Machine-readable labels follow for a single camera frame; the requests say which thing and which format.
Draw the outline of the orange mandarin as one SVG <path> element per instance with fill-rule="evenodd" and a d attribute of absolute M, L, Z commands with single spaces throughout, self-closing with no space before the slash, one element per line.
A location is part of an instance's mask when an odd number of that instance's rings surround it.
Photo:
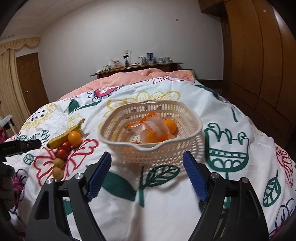
<path fill-rule="evenodd" d="M 82 143 L 82 137 L 79 131 L 72 131 L 68 135 L 68 141 L 73 147 L 78 147 Z"/>

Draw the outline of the red cherry tomato far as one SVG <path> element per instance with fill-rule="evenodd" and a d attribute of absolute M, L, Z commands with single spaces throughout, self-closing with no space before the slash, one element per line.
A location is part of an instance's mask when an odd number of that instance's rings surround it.
<path fill-rule="evenodd" d="M 72 150 L 72 145 L 70 144 L 69 141 L 65 141 L 62 143 L 61 145 L 61 149 L 63 149 L 64 151 L 66 151 L 67 153 L 71 152 Z"/>

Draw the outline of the blue white mug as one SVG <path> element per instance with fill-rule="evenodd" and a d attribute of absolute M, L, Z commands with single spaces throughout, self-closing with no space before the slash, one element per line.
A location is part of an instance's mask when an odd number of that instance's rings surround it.
<path fill-rule="evenodd" d="M 153 54 L 153 52 L 148 52 L 147 53 L 147 63 L 148 64 L 153 64 L 154 63 L 154 54 Z"/>

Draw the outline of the snack bag on shelf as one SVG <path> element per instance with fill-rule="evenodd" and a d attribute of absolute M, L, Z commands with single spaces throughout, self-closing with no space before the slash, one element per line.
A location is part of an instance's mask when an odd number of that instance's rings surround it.
<path fill-rule="evenodd" d="M 111 61 L 112 61 L 111 69 L 121 69 L 125 67 L 125 65 L 119 60 L 111 60 Z"/>

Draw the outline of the brown longan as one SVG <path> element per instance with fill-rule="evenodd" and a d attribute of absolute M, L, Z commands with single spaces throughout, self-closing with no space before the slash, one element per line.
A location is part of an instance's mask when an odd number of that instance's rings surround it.
<path fill-rule="evenodd" d="M 56 181 L 60 181 L 63 178 L 63 170 L 59 167 L 54 167 L 52 170 L 52 175 Z"/>
<path fill-rule="evenodd" d="M 60 159 L 60 158 L 56 158 L 53 161 L 53 163 L 54 163 L 54 166 L 55 167 L 60 168 L 60 169 L 63 169 L 64 168 L 64 165 L 65 165 L 64 161 L 62 159 Z"/>

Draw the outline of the black phone stand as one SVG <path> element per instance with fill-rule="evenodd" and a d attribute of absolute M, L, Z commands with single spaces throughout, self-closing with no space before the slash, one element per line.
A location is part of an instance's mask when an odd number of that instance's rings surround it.
<path fill-rule="evenodd" d="M 126 68 L 130 66 L 130 63 L 129 63 L 129 61 L 128 61 L 129 56 L 130 56 L 129 54 L 125 54 L 125 55 L 123 56 L 123 58 L 124 58 L 124 60 L 125 60 L 125 67 L 126 67 Z"/>

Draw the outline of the floral white duvet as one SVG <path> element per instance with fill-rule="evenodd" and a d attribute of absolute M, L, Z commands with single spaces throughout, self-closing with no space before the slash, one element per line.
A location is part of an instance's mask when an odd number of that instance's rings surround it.
<path fill-rule="evenodd" d="M 262 206 L 269 236 L 295 212 L 295 163 L 273 138 L 257 129 L 249 114 L 197 81 L 158 77 L 128 83 L 95 80 L 37 109 L 13 135 L 14 140 L 39 139 L 40 149 L 7 159 L 16 170 L 16 204 L 11 218 L 28 222 L 46 179 L 52 176 L 55 154 L 47 142 L 83 121 L 82 145 L 73 150 L 63 169 L 64 179 L 83 172 L 109 147 L 99 131 L 120 106 L 148 100 L 186 104 L 201 119 L 202 130 L 192 142 L 192 154 L 226 179 L 247 177 Z M 201 211 L 176 149 L 166 160 L 127 163 L 116 156 L 99 195 L 90 202 L 108 240 L 186 240 Z"/>

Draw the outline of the red cherry tomato near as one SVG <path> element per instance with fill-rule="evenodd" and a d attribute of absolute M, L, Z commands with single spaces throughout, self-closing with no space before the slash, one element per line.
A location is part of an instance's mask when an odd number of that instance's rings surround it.
<path fill-rule="evenodd" d="M 56 158 L 59 158 L 63 161 L 65 161 L 68 157 L 68 153 L 64 149 L 58 149 L 56 151 Z"/>

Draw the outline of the beige curtain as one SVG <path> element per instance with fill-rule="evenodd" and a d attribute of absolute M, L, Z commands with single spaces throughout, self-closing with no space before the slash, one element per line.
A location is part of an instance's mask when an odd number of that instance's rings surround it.
<path fill-rule="evenodd" d="M 30 113 L 18 78 L 16 51 L 24 46 L 37 47 L 40 40 L 40 37 L 31 37 L 1 43 L 1 114 L 11 114 L 17 130 Z"/>

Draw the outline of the wooden headboard shelf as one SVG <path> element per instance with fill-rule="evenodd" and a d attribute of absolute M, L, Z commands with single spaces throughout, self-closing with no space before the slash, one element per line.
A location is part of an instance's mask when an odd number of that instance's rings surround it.
<path fill-rule="evenodd" d="M 183 64 L 182 62 L 170 62 L 170 63 L 155 63 L 155 64 L 135 65 L 135 66 L 131 66 L 131 67 L 111 69 L 111 70 L 108 70 L 108 71 L 100 71 L 100 72 L 97 72 L 97 73 L 94 73 L 94 74 L 90 75 L 90 77 L 96 76 L 97 79 L 99 79 L 99 78 L 109 77 L 109 76 L 111 76 L 111 75 L 113 75 L 115 73 L 119 73 L 119 72 L 126 73 L 126 72 L 144 70 L 144 69 L 148 69 L 148 68 L 156 68 L 156 69 L 159 69 L 159 70 L 164 71 L 164 72 L 170 72 L 170 71 L 178 70 L 181 67 L 182 64 Z"/>

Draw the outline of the red cherry tomato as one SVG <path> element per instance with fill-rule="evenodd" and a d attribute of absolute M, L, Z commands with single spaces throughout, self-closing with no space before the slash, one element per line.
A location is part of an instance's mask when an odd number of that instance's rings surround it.
<path fill-rule="evenodd" d="M 63 161 L 65 161 L 68 157 L 68 153 L 64 149 L 58 149 L 56 151 L 56 158 L 59 158 Z"/>
<path fill-rule="evenodd" d="M 62 143 L 61 145 L 61 149 L 63 149 L 64 151 L 66 151 L 67 153 L 71 152 L 72 150 L 72 145 L 70 144 L 69 141 L 65 141 Z"/>

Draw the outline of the wooden wardrobe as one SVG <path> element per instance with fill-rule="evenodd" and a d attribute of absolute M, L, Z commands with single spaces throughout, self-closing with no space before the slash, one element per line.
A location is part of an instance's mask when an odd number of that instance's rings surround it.
<path fill-rule="evenodd" d="M 222 94 L 295 157 L 295 38 L 268 1 L 199 1 L 221 21 Z"/>

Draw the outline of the pink blanket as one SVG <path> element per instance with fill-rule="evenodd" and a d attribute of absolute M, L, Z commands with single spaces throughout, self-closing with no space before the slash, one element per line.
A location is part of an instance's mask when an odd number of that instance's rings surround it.
<path fill-rule="evenodd" d="M 179 78 L 182 80 L 187 80 L 194 82 L 194 75 L 190 70 L 176 70 L 172 72 L 164 72 L 157 68 L 147 68 L 144 70 L 132 71 L 132 72 L 119 72 L 115 73 L 109 77 L 99 78 L 93 80 L 78 89 L 75 89 L 66 95 L 59 98 L 59 100 L 67 99 L 70 97 L 77 96 L 83 92 L 88 92 L 91 90 L 99 89 L 102 87 L 116 87 L 122 85 L 131 85 L 134 83 L 142 82 L 145 80 L 150 80 L 152 78 L 158 77 L 172 77 Z"/>

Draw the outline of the cream plastic basket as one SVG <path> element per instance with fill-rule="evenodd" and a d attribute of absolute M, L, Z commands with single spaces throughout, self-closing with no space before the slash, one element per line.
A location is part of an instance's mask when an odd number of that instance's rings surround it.
<path fill-rule="evenodd" d="M 104 122 L 99 138 L 125 163 L 177 164 L 185 151 L 200 155 L 202 123 L 186 104 L 147 100 L 117 108 Z"/>

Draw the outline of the plastic bag of oranges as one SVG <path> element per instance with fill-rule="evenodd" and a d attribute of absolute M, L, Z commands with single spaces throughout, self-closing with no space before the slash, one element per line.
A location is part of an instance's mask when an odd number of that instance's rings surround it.
<path fill-rule="evenodd" d="M 174 120 L 164 119 L 159 113 L 152 112 L 126 124 L 125 129 L 135 135 L 132 143 L 153 144 L 175 138 L 178 126 Z"/>

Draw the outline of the wooden door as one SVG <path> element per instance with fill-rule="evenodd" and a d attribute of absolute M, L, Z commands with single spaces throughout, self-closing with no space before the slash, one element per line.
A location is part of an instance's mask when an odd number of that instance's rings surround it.
<path fill-rule="evenodd" d="M 30 114 L 49 103 L 37 53 L 16 57 L 18 80 Z"/>

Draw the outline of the yellow banana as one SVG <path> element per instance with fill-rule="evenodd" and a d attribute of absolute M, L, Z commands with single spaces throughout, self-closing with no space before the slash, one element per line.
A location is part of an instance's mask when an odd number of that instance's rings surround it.
<path fill-rule="evenodd" d="M 69 128 L 66 132 L 60 134 L 59 136 L 57 137 L 54 137 L 52 139 L 50 139 L 47 143 L 47 147 L 49 149 L 57 149 L 58 147 L 60 147 L 63 142 L 67 141 L 68 139 L 68 135 L 69 133 L 71 133 L 72 131 L 79 131 L 80 130 L 80 127 L 81 125 L 84 123 L 85 119 L 81 119 L 78 124 L 72 126 L 71 128 Z"/>

